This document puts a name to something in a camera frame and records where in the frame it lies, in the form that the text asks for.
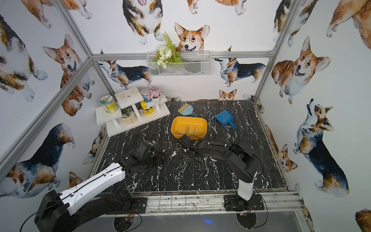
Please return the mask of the blue plastic scoop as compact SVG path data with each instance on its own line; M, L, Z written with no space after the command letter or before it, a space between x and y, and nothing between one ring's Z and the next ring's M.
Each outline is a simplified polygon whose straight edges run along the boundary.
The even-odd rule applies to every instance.
M214 116L214 118L219 121L222 125L229 124L232 126L234 129L236 129L236 125L232 122L233 120L233 115L229 113L227 110L224 110L223 112L217 114Z

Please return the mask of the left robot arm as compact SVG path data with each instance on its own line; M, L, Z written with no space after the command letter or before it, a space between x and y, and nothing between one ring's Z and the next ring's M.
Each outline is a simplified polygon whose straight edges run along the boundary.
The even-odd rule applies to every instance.
M72 232L104 214L123 211L132 214L135 203L126 190L105 197L98 195L127 176L161 165L165 157L156 143L145 140L137 149L115 158L107 168L75 187L47 193L32 214L40 232Z

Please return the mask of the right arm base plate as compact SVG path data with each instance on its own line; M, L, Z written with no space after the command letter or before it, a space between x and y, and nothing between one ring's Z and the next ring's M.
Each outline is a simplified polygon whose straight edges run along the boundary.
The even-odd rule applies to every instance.
M265 204L259 194L254 194L250 200L244 200L242 197L235 195L224 195L224 208L226 211L254 211L264 210Z

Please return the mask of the white tiered shelf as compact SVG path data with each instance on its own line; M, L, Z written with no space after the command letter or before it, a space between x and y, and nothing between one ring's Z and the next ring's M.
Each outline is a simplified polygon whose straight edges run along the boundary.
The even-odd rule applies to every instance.
M115 94L115 98L119 107L115 112L108 113L102 106L96 108L96 122L98 125L106 125L108 137L170 115L166 105L167 99L164 95L160 96L158 103L150 102L146 104L148 109L153 109L153 112L149 115L141 114L141 109L136 107L137 103L144 101L142 94L136 87Z

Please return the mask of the green white artificial plant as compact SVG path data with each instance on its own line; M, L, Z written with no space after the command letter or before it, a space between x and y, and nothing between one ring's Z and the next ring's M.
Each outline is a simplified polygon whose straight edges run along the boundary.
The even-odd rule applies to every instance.
M163 33L163 38L165 45L156 51L153 62L163 69L167 69L173 64L183 63L184 61L166 32Z

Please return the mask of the yellow plastic storage box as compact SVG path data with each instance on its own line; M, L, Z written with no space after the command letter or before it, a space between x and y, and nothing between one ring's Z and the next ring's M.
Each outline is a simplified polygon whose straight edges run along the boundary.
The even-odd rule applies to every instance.
M186 134L186 126L189 125L189 132ZM207 121L203 118L194 117L176 117L173 120L171 132L175 138L180 138L186 134L193 140L198 140L198 137L204 138L207 133Z

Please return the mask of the light blue hand brush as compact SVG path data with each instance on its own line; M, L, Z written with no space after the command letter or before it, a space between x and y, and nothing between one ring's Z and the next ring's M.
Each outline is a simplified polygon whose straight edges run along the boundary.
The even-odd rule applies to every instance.
M183 116L197 117L197 115L193 111L193 106L187 103L185 103L181 108L178 109L178 112Z

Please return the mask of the green lidded glass jar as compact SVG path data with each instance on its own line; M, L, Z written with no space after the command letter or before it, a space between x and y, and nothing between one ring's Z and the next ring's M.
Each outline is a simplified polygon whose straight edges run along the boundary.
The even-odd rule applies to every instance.
M117 104L112 95L103 96L100 99L100 105L107 113L114 113L118 110Z

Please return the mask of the small plant in woven pot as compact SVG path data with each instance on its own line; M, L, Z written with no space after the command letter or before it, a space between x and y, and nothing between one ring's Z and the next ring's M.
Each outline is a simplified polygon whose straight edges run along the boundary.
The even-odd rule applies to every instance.
M121 110L122 122L125 125L132 125L137 121L137 116L131 106Z

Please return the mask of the pink flowers in white pot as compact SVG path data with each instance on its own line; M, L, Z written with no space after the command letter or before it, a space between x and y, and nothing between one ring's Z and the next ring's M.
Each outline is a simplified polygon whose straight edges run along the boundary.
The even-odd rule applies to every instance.
M146 91L146 98L151 100L154 104L159 104L161 102L161 97L163 91L157 86L151 86Z

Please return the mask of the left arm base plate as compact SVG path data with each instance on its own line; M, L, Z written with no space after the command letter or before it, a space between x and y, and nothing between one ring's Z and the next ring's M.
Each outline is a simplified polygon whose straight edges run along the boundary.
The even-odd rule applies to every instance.
M139 213L144 214L146 212L148 198L145 197L134 197L126 198L118 206L114 207L114 210L106 213L107 215L118 215L118 214L129 214Z

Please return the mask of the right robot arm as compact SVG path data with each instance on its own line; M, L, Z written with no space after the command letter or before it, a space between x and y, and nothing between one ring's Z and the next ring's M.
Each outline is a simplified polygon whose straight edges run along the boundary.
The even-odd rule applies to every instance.
M185 162L212 157L224 161L239 180L237 194L245 201L250 201L254 194L255 179L265 171L261 160L254 151L241 140L233 143L221 143L182 135L178 138L181 155Z

